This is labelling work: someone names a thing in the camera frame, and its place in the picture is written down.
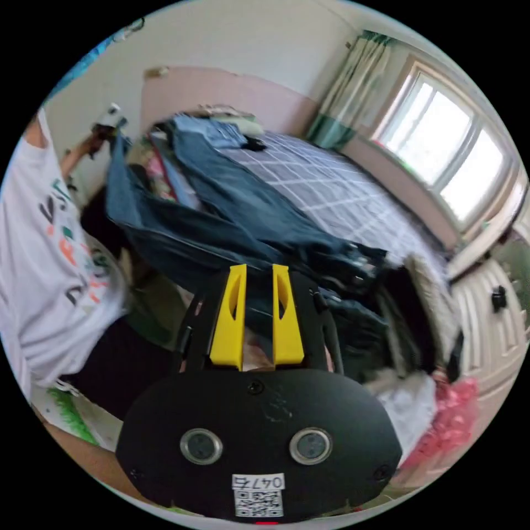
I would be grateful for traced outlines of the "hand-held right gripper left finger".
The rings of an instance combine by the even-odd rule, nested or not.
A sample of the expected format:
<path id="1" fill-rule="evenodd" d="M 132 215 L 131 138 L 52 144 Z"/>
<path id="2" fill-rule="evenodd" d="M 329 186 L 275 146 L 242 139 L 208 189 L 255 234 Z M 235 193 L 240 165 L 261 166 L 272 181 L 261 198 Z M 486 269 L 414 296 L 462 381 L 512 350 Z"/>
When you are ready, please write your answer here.
<path id="1" fill-rule="evenodd" d="M 245 342 L 247 265 L 232 266 L 221 293 L 210 360 L 216 367 L 242 370 Z"/>

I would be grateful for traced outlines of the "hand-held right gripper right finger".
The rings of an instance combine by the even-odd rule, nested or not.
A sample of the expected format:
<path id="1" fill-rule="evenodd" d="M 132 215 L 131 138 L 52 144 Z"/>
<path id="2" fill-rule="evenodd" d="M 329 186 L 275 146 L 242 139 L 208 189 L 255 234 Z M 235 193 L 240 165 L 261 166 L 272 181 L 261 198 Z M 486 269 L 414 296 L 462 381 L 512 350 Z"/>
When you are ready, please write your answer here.
<path id="1" fill-rule="evenodd" d="M 275 369 L 301 365 L 303 342 L 296 313 L 294 291 L 287 266 L 272 265 L 272 351 Z"/>

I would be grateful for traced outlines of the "person's left hand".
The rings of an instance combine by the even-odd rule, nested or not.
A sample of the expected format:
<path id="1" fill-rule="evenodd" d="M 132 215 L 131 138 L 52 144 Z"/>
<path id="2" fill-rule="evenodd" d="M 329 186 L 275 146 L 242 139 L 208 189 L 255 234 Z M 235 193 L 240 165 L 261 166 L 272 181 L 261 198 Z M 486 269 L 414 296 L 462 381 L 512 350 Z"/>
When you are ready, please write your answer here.
<path id="1" fill-rule="evenodd" d="M 105 142 L 105 138 L 100 132 L 92 132 L 87 136 L 81 143 L 81 153 L 82 156 L 88 156 L 90 159 L 93 159 L 95 154 L 97 154 L 102 148 Z"/>

